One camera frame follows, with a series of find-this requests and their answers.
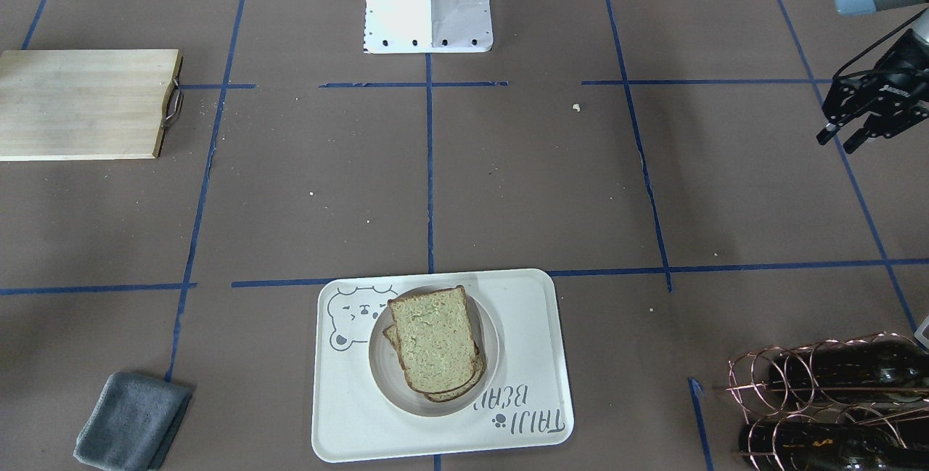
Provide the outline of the dark wine bottle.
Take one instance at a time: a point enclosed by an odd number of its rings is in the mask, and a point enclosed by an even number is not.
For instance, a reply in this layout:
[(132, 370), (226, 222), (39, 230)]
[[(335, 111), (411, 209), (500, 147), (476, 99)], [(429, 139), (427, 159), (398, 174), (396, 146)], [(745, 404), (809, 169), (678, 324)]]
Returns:
[(927, 398), (927, 353), (903, 340), (831, 345), (787, 355), (767, 385), (809, 403), (913, 403)]
[(758, 470), (926, 470), (926, 450), (901, 445), (878, 427), (759, 420), (744, 425), (739, 454)]

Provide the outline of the bread slice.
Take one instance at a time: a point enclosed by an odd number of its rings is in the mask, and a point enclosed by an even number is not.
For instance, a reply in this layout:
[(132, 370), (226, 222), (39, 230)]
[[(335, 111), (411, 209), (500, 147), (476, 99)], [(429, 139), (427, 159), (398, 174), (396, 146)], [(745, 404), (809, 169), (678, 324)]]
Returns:
[(409, 388), (440, 393), (471, 378), (478, 344), (464, 287), (405, 295), (386, 305), (396, 327), (398, 362)]
[[(384, 335), (385, 339), (388, 339), (388, 342), (391, 344), (394, 350), (398, 350), (399, 339), (396, 332), (396, 327), (394, 325), (386, 327), (384, 331), (382, 331), (382, 335)], [(486, 360), (484, 355), (480, 352), (479, 348), (475, 348), (475, 352), (477, 352), (477, 358), (475, 359), (475, 371), (473, 372), (471, 378), (467, 380), (467, 382), (461, 386), (458, 386), (458, 388), (448, 391), (440, 393), (420, 392), (420, 394), (428, 399), (428, 401), (434, 403), (444, 403), (448, 401), (454, 401), (454, 399), (458, 399), (468, 391), (471, 391), (471, 389), (478, 384), (486, 372)]]

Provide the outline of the white bear tray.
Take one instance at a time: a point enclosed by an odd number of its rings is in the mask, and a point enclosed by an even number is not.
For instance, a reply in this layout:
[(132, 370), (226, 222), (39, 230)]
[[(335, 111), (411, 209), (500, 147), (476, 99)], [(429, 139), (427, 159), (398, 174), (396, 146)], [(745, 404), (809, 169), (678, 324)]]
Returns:
[(544, 271), (336, 279), (319, 293), (311, 445), (323, 461), (553, 446), (574, 425)]

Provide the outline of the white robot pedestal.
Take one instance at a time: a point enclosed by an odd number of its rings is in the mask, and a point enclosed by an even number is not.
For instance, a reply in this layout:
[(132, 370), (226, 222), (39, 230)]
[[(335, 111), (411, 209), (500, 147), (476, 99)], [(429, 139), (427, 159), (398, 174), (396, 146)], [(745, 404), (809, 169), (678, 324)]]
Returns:
[(365, 0), (363, 51), (464, 54), (494, 47), (491, 0)]

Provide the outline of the white round plate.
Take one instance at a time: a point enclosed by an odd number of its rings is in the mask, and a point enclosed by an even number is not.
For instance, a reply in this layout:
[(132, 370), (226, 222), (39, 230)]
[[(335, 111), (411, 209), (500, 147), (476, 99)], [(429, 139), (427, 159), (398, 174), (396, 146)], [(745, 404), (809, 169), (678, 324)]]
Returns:
[(369, 336), (369, 371), (391, 405), (415, 416), (466, 409), (502, 360), (488, 309), (462, 285), (414, 288), (386, 300)]

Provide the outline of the grey folded cloth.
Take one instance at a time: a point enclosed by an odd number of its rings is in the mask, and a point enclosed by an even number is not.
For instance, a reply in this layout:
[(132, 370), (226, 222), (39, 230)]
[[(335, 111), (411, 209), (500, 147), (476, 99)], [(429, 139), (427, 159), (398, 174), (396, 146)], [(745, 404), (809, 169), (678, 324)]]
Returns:
[(73, 457), (102, 470), (159, 470), (192, 399), (188, 386), (133, 372), (107, 378)]

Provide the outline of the wooden cutting board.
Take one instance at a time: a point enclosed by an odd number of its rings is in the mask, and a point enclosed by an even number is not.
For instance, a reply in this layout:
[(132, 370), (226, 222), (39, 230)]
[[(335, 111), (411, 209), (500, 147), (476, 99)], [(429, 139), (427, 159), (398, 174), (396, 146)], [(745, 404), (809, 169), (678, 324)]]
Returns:
[(3, 161), (156, 159), (179, 110), (179, 49), (7, 50)]

